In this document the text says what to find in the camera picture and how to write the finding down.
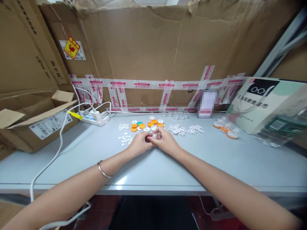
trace power strip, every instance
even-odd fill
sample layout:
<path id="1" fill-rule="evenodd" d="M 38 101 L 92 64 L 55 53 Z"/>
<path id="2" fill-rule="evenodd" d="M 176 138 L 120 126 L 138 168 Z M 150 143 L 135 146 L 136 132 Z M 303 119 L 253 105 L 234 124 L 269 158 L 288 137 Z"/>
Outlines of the power strip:
<path id="1" fill-rule="evenodd" d="M 92 124 L 92 125 L 103 126 L 104 124 L 108 123 L 109 120 L 110 120 L 110 117 L 105 116 L 104 118 L 102 118 L 101 122 L 97 122 L 97 121 L 95 121 L 93 116 L 91 116 L 91 113 L 89 113 L 88 115 L 83 116 L 83 119 L 80 120 L 80 121 L 83 121 L 85 123 L 89 123 L 89 124 Z"/>

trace silver bangle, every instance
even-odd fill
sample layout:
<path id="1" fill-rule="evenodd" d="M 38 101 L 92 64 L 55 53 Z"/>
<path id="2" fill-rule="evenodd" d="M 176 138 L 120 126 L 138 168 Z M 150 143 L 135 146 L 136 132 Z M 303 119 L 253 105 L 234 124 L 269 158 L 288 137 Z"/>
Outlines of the silver bangle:
<path id="1" fill-rule="evenodd" d="M 112 178 L 112 177 L 110 177 L 110 176 L 108 176 L 107 174 L 105 174 L 103 171 L 102 171 L 102 169 L 101 169 L 101 167 L 100 167 L 100 162 L 101 161 L 99 161 L 98 163 L 97 163 L 97 165 L 98 165 L 98 168 L 99 168 L 99 171 L 106 177 L 106 178 Z"/>

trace forearm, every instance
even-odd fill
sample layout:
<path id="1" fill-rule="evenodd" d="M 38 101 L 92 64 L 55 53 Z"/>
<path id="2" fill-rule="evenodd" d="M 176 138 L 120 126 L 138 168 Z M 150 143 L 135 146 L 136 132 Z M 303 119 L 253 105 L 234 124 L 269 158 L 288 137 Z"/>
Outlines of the forearm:
<path id="1" fill-rule="evenodd" d="M 124 150 L 100 163 L 107 175 L 114 175 L 133 154 Z M 108 181 L 97 165 L 54 186 L 18 213 L 4 229 L 39 229 L 42 226 L 66 220 L 82 207 Z"/>
<path id="2" fill-rule="evenodd" d="M 294 215 L 251 186 L 185 150 L 174 156 L 249 229 L 297 229 Z"/>

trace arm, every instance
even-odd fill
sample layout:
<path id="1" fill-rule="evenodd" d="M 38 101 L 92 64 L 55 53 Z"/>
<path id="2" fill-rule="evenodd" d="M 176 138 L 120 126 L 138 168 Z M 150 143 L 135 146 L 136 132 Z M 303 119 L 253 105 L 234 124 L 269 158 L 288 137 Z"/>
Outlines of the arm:
<path id="1" fill-rule="evenodd" d="M 114 175 L 125 163 L 150 149 L 153 144 L 145 142 L 148 135 L 148 132 L 137 134 L 126 150 L 102 161 L 102 171 L 106 175 Z M 42 194 L 11 219 L 2 230 L 40 229 L 48 223 L 66 220 L 107 181 L 108 178 L 101 174 L 98 166 L 93 165 Z"/>
<path id="2" fill-rule="evenodd" d="M 159 146 L 183 164 L 229 211 L 249 229 L 297 229 L 300 221 L 279 204 L 226 172 L 183 150 L 170 132 L 158 127 Z"/>

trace gray table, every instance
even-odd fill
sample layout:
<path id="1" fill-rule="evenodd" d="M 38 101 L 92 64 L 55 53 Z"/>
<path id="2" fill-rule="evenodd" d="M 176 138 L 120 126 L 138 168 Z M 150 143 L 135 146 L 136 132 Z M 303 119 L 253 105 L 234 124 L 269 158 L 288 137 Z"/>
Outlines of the gray table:
<path id="1" fill-rule="evenodd" d="M 119 123 L 136 119 L 149 122 L 149 115 L 112 114 L 103 127 L 79 122 L 63 135 L 62 154 L 37 179 L 35 193 L 40 194 L 74 174 L 106 159 L 128 145 L 122 146 Z M 204 127 L 204 134 L 175 136 L 182 148 L 224 170 L 270 197 L 302 197 L 307 194 L 307 159 L 282 147 L 272 149 L 241 131 L 232 140 L 212 126 L 215 119 L 184 121 L 163 118 L 165 127 L 180 124 Z M 28 193 L 33 177 L 53 158 L 59 139 L 35 154 L 17 151 L 0 162 L 0 193 Z M 97 194 L 115 195 L 210 195 L 208 191 L 177 161 L 159 149 L 152 149 L 127 163 Z"/>

